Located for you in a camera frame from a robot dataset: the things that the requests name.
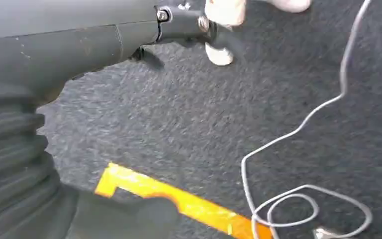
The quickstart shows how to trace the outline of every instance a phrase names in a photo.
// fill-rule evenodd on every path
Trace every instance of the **carpeted floor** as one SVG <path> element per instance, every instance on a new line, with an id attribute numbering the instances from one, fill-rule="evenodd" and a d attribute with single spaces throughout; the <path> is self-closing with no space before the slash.
<path id="1" fill-rule="evenodd" d="M 164 72 L 125 62 L 69 82 L 55 103 L 40 109 L 63 181 L 93 190 L 113 161 L 249 216 L 242 157 L 338 94 L 341 56 L 361 3 L 314 0 L 309 12 L 295 15 L 249 2 L 237 29 L 245 64 L 216 67 L 201 46 L 169 44 L 152 47 Z M 347 194 L 375 217 L 357 238 L 382 239 L 382 0 L 366 14 L 349 80 L 343 101 L 250 160 L 250 185 L 258 203 L 307 183 Z M 346 232 L 362 222 L 352 206 L 308 193 L 318 199 L 320 216 L 279 230 L 283 239 L 312 238 L 318 225 Z M 117 192 L 116 198 L 134 196 Z M 310 213 L 307 203 L 291 200 L 274 217 L 289 222 Z M 183 218 L 172 238 L 229 237 Z"/>

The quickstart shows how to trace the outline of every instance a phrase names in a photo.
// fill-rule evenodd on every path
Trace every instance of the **orange marking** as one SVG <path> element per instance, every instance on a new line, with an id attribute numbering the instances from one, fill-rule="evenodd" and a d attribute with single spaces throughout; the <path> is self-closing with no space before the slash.
<path id="1" fill-rule="evenodd" d="M 253 238 L 251 220 L 191 193 L 110 163 L 103 172 L 95 193 L 105 197 L 112 197 L 116 187 L 143 198 L 167 197 L 175 202 L 180 213 L 185 216 L 236 239 Z M 267 227 L 258 224 L 257 230 L 261 239 L 272 238 Z"/>

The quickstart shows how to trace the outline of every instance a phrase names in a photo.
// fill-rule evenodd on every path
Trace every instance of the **sneaker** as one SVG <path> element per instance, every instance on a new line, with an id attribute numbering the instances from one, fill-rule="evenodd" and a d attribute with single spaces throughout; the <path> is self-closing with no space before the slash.
<path id="1" fill-rule="evenodd" d="M 204 11 L 208 19 L 231 29 L 244 21 L 245 4 L 246 0 L 206 0 Z M 216 49 L 206 43 L 205 51 L 215 65 L 226 66 L 233 61 L 233 55 L 227 49 Z"/>
<path id="2" fill-rule="evenodd" d="M 263 0 L 271 3 L 282 11 L 299 13 L 307 10 L 311 5 L 311 0 Z"/>

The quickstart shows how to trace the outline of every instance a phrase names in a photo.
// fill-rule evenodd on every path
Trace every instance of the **white cord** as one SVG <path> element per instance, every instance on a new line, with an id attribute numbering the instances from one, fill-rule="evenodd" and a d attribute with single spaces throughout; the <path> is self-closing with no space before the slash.
<path id="1" fill-rule="evenodd" d="M 315 109 L 313 109 L 305 117 L 305 119 L 298 126 L 298 128 L 296 128 L 294 131 L 292 131 L 292 132 L 290 132 L 288 134 L 285 134 L 285 135 L 283 135 L 281 137 L 278 137 L 278 138 L 272 140 L 271 142 L 261 146 L 260 148 L 252 151 L 251 153 L 247 154 L 242 159 L 242 162 L 241 162 L 242 183 L 243 183 L 243 186 L 244 186 L 245 196 L 246 196 L 247 201 L 248 201 L 248 206 L 250 207 L 251 213 L 252 213 L 252 216 L 251 216 L 251 226 L 252 226 L 252 233 L 253 233 L 254 239 L 259 239 L 258 233 L 257 233 L 257 229 L 256 229 L 256 222 L 264 224 L 265 226 L 270 227 L 270 231 L 272 232 L 273 238 L 274 239 L 279 239 L 278 233 L 276 232 L 275 228 L 286 228 L 286 227 L 298 226 L 298 225 L 301 225 L 301 224 L 304 224 L 304 223 L 307 223 L 307 222 L 313 220 L 318 215 L 318 212 L 319 212 L 320 208 L 319 208 L 318 204 L 315 202 L 314 199 L 312 199 L 311 197 L 309 197 L 309 196 L 307 196 L 305 194 L 295 193 L 296 191 L 299 191 L 299 190 L 304 189 L 304 188 L 310 188 L 310 189 L 313 189 L 313 190 L 320 191 L 322 193 L 328 194 L 330 196 L 334 196 L 334 197 L 340 198 L 340 199 L 342 199 L 344 201 L 347 201 L 347 202 L 350 202 L 350 203 L 354 204 L 355 206 L 357 206 L 358 208 L 360 208 L 364 212 L 365 220 L 364 220 L 363 224 L 358 229 L 356 229 L 355 231 L 353 231 L 351 233 L 348 233 L 348 234 L 335 236 L 334 238 L 342 239 L 342 238 L 353 237 L 353 236 L 361 233 L 362 231 L 364 231 L 371 224 L 371 222 L 373 221 L 373 215 L 372 215 L 370 209 L 366 205 L 358 202 L 357 200 L 355 200 L 353 198 L 350 198 L 348 196 L 342 195 L 342 194 L 337 193 L 335 191 L 331 191 L 331 190 L 328 190 L 328 189 L 325 189 L 325 188 L 322 188 L 322 187 L 318 187 L 318 186 L 315 186 L 315 185 L 308 185 L 308 184 L 307 185 L 299 186 L 297 188 L 294 188 L 292 190 L 284 192 L 284 193 L 282 193 L 280 195 L 277 195 L 277 196 L 267 200 L 263 204 L 261 204 L 258 208 L 255 208 L 253 199 L 251 197 L 250 189 L 249 189 L 249 186 L 248 186 L 247 166 L 246 166 L 248 158 L 250 158 L 254 154 L 256 154 L 256 153 L 258 153 L 258 152 L 268 148 L 269 146 L 272 146 L 273 144 L 275 144 L 275 143 L 277 143 L 279 141 L 282 141 L 282 140 L 284 140 L 286 138 L 289 138 L 289 137 L 295 135 L 296 133 L 301 131 L 302 128 L 304 128 L 304 126 L 307 124 L 307 122 L 310 120 L 310 118 L 317 111 L 319 111 L 323 107 L 326 107 L 327 105 L 330 105 L 330 104 L 340 100 L 341 98 L 343 98 L 346 95 L 346 92 L 348 90 L 348 80 L 347 80 L 348 61 L 349 61 L 349 58 L 351 56 L 352 49 L 354 48 L 355 39 L 356 39 L 358 31 L 359 31 L 360 22 L 361 22 L 362 18 L 364 17 L 364 13 L 366 12 L 370 2 L 371 2 L 371 0 L 365 0 L 364 1 L 364 3 L 362 4 L 362 6 L 361 6 L 357 16 L 355 17 L 353 25 L 352 25 L 351 33 L 349 35 L 349 40 L 348 40 L 348 43 L 346 45 L 345 52 L 343 54 L 343 58 L 342 58 L 342 61 L 341 61 L 341 64 L 340 64 L 340 74 L 339 74 L 339 78 L 340 78 L 339 79 L 339 81 L 340 81 L 340 94 L 338 96 L 336 96 L 336 97 L 334 97 L 334 98 L 332 98 L 332 99 L 322 103 L 321 105 L 317 106 Z M 280 204 L 281 202 L 285 201 L 286 199 L 294 198 L 294 197 L 299 197 L 299 198 L 303 198 L 303 199 L 307 200 L 310 203 L 310 205 L 312 206 L 312 208 L 313 208 L 312 215 L 310 217 L 308 217 L 308 218 L 306 218 L 304 220 L 298 221 L 298 222 L 283 223 L 283 224 L 281 224 L 281 223 L 273 223 L 273 221 L 272 221 L 272 212 L 275 209 L 275 207 L 278 204 Z M 272 202 L 274 202 L 274 203 L 270 206 L 270 208 L 269 208 L 269 210 L 267 212 L 267 220 L 261 219 L 257 215 L 258 211 L 261 210 L 266 205 L 272 203 Z"/>

